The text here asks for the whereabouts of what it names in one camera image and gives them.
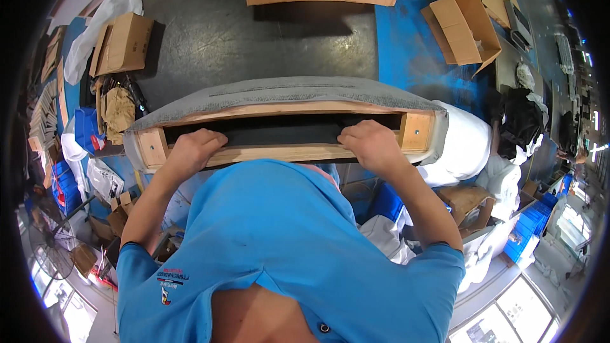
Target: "blue polo shirt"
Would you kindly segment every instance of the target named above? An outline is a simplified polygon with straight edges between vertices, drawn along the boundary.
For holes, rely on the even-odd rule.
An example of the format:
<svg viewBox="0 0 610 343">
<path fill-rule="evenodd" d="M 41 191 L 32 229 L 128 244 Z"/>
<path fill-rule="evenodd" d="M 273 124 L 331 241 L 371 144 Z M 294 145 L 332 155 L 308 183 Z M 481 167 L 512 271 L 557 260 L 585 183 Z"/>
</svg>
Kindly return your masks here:
<svg viewBox="0 0 610 343">
<path fill-rule="evenodd" d="M 323 175 L 268 159 L 202 185 L 164 265 L 128 243 L 117 271 L 122 342 L 208 342 L 212 293 L 253 283 L 297 300 L 320 342 L 443 342 L 465 273 L 446 244 L 392 263 Z"/>
</svg>

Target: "gray padding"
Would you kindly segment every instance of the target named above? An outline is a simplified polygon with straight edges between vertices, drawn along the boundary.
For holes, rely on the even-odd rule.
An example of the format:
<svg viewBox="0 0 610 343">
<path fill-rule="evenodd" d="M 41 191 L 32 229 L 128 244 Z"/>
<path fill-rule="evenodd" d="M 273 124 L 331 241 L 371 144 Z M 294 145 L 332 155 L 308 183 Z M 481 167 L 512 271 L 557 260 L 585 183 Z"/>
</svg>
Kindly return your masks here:
<svg viewBox="0 0 610 343">
<path fill-rule="evenodd" d="M 138 119 L 129 130 L 143 130 L 156 124 L 177 121 L 195 112 L 217 111 L 246 104 L 328 100 L 446 112 L 427 99 L 366 78 L 280 77 L 241 81 L 198 91 Z"/>
</svg>

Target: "wooden plank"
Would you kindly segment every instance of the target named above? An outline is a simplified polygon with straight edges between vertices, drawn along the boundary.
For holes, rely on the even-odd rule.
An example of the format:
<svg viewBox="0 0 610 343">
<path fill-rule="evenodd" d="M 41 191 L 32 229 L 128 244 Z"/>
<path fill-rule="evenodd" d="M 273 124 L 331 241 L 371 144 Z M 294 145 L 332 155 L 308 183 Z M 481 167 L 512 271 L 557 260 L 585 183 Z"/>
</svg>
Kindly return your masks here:
<svg viewBox="0 0 610 343">
<path fill-rule="evenodd" d="M 165 132 L 161 127 L 139 131 L 136 140 L 142 160 L 147 167 L 165 163 L 170 152 L 165 141 Z"/>
<path fill-rule="evenodd" d="M 427 149 L 432 137 L 432 114 L 408 112 L 400 120 L 398 145 L 401 149 Z"/>
<path fill-rule="evenodd" d="M 68 105 L 66 104 L 66 93 L 64 91 L 64 58 L 59 60 L 57 65 L 57 98 L 59 99 L 59 110 L 61 112 L 62 123 L 64 127 L 68 126 L 70 118 L 68 117 Z"/>
<path fill-rule="evenodd" d="M 217 119 L 247 118 L 253 116 L 279 116 L 289 114 L 402 114 L 404 112 L 417 114 L 433 114 L 433 111 L 410 110 L 403 108 L 387 108 L 376 104 L 356 101 L 305 101 L 260 103 L 236 106 L 218 111 L 208 111 L 190 114 L 177 121 L 164 122 L 158 126 L 181 126 L 198 124 Z"/>
<path fill-rule="evenodd" d="M 423 153 L 426 149 L 403 149 L 405 154 Z M 255 159 L 277 159 L 285 162 L 319 161 L 325 159 L 345 159 L 356 156 L 338 144 L 287 144 L 266 146 L 225 147 L 210 158 L 206 167 L 239 163 Z M 162 164 L 147 164 L 152 170 L 161 168 Z"/>
</svg>

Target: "person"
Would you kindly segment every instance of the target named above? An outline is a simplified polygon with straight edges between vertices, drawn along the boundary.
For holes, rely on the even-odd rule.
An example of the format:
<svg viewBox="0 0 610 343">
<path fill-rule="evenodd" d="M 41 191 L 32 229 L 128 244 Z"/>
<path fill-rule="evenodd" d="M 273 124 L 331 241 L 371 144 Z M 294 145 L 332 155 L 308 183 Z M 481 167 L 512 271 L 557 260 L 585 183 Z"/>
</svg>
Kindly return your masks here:
<svg viewBox="0 0 610 343">
<path fill-rule="evenodd" d="M 168 202 L 227 142 L 178 138 L 121 237 L 122 342 L 443 342 L 464 277 L 462 239 L 445 205 L 373 120 L 337 137 L 389 182 L 424 251 L 395 264 L 356 227 L 332 177 L 270 159 L 216 171 L 193 197 L 180 248 L 151 258 Z"/>
</svg>

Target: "concrete floor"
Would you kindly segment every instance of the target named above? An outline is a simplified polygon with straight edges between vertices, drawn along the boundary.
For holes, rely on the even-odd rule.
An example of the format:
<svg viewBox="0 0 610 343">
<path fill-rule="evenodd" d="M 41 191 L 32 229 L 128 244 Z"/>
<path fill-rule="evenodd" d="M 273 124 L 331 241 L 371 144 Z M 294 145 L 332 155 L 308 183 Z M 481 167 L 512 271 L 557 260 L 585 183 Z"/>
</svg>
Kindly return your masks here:
<svg viewBox="0 0 610 343">
<path fill-rule="evenodd" d="M 495 90 L 490 84 L 492 80 L 487 77 L 492 69 L 478 74 L 473 83 L 470 75 L 476 69 L 474 65 L 448 68 L 442 56 L 429 55 L 422 65 L 422 58 L 411 58 L 411 53 L 405 54 L 405 59 L 392 67 L 382 64 L 381 56 L 377 56 L 377 38 L 380 37 L 381 43 L 385 34 L 377 34 L 381 13 L 378 7 L 374 9 L 367 4 L 312 2 L 248 7 L 245 0 L 142 1 L 145 15 L 158 21 L 160 26 L 156 27 L 161 33 L 157 46 L 154 47 L 151 41 L 150 50 L 158 50 L 154 66 L 134 74 L 152 110 L 203 88 L 252 78 L 291 75 L 345 75 L 385 82 L 382 70 L 385 77 L 398 73 L 401 83 L 396 86 L 399 88 L 416 88 L 417 94 L 423 97 L 456 104 L 474 114 L 481 111 L 484 92 Z M 567 79 L 559 68 L 554 40 L 555 32 L 563 31 L 559 14 L 553 0 L 518 2 L 530 19 L 536 44 L 535 51 L 529 54 L 530 61 L 547 85 L 557 88 L 555 110 L 562 114 L 571 103 L 566 101 Z M 418 10 L 426 2 L 413 3 L 419 5 L 414 11 L 390 8 L 393 11 L 390 15 L 395 18 L 403 16 L 414 22 L 417 20 L 415 26 L 399 29 L 398 41 L 415 41 L 409 44 L 410 47 L 407 45 L 407 49 L 419 45 L 424 51 L 430 50 L 435 45 L 428 44 L 434 40 L 422 39 L 422 32 L 430 32 L 423 19 L 416 19 Z M 496 29 L 506 38 L 500 27 Z M 443 73 L 435 76 L 434 72 Z M 444 79 L 440 84 L 431 81 L 441 76 Z M 426 77 L 430 80 L 418 81 Z M 522 165 L 521 184 L 528 178 L 550 176 L 556 162 L 555 149 L 553 142 L 545 138 L 537 154 Z M 370 202 L 376 179 L 358 164 L 340 165 L 338 169 L 343 193 L 354 205 L 356 214 L 362 215 Z M 193 183 L 180 187 L 187 202 L 191 187 L 199 186 L 208 175 L 202 173 L 201 178 L 196 177 Z"/>
</svg>

